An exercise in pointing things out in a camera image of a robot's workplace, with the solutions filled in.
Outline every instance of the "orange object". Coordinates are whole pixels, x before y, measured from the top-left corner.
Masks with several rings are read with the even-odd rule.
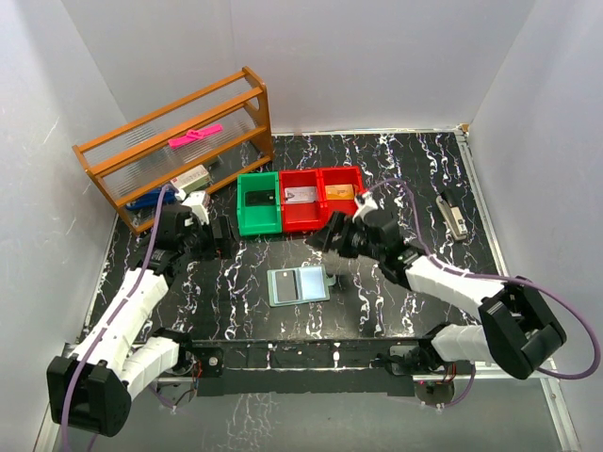
[[[327,200],[329,201],[353,200],[356,191],[352,184],[339,184],[336,186],[325,186],[324,188],[327,192]]]
[[[362,181],[360,169],[358,167],[319,168],[318,174],[323,183],[323,186],[319,189],[322,190],[322,198],[327,203],[327,220],[325,220],[322,225],[324,226],[324,224],[326,224],[333,212],[343,212],[346,215],[354,215],[358,209],[354,199],[328,200],[326,186],[350,184],[354,187],[356,193],[362,193],[365,189],[365,185]]]

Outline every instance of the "black marble table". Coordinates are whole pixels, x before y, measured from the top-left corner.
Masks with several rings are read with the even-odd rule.
[[[365,186],[386,177],[403,178],[416,194],[421,231],[439,256],[457,266],[496,272],[480,214],[471,192],[453,133],[395,135],[306,135],[275,137],[275,160],[261,170],[301,170],[355,165]],[[232,173],[256,158],[251,146],[224,159],[218,171]],[[435,205],[435,196],[450,188],[460,201],[469,237],[455,243]],[[399,212],[408,238],[416,237],[408,196],[395,186],[378,191],[384,208]],[[236,221],[236,185],[212,196],[210,215]],[[420,336],[442,321],[474,320],[439,299],[410,293],[385,280],[367,258],[345,260],[322,254],[303,242],[302,234],[243,237],[236,259],[194,262],[176,279],[142,329],[138,341],[168,327],[188,331],[194,341],[354,340]],[[86,334],[116,295],[131,264],[139,238],[118,222]],[[269,307],[267,270],[325,265],[336,275],[331,300]]]

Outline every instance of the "green plastic tray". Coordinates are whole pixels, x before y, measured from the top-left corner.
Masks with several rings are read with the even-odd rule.
[[[245,205],[245,193],[272,189],[275,195],[275,205]],[[238,176],[236,180],[236,218],[241,235],[278,234],[283,230],[278,172],[254,172]]]

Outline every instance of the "white panel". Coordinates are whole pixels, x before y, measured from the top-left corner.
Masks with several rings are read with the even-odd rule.
[[[236,72],[225,0],[62,0],[132,121]]]
[[[471,121],[532,8],[513,0],[231,0],[275,131]]]
[[[58,0],[1,4],[0,438],[31,450],[46,367],[82,327],[114,219],[71,146],[123,116]]]
[[[603,338],[603,4],[539,1],[475,122],[470,143],[512,273],[574,303]],[[556,310],[568,343],[562,372],[585,369],[592,347]],[[584,451],[601,450],[603,372],[562,385]]]

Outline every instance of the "pink clip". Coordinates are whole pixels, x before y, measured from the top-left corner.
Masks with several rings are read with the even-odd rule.
[[[170,147],[172,149],[176,149],[181,146],[184,146],[185,144],[190,144],[193,141],[197,141],[197,138],[187,137],[186,135],[184,135],[183,137],[169,139],[168,143],[170,144]]]
[[[222,131],[222,126],[220,124],[211,125],[209,127],[205,127],[204,129],[193,130],[190,129],[187,132],[187,137],[196,138],[196,139],[204,139],[205,137],[209,137],[210,135],[217,134]]]
[[[198,139],[204,139],[205,137],[209,137],[210,135],[217,134],[222,131],[222,126],[220,124],[212,125],[209,127],[205,127],[204,129],[193,130],[190,129],[186,135],[179,138],[169,139],[168,143],[172,149],[179,148],[186,144],[190,144]]]

